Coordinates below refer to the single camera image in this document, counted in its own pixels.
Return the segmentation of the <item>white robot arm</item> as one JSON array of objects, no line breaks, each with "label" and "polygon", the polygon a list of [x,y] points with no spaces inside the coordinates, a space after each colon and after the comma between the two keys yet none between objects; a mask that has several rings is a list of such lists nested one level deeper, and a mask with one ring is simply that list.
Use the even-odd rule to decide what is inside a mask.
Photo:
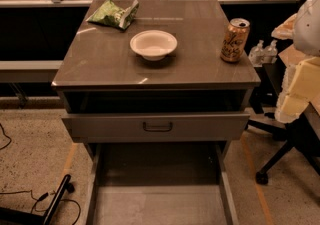
[{"label": "white robot arm", "polygon": [[306,0],[299,8],[294,22],[293,43],[306,55],[320,56],[320,0]]}]

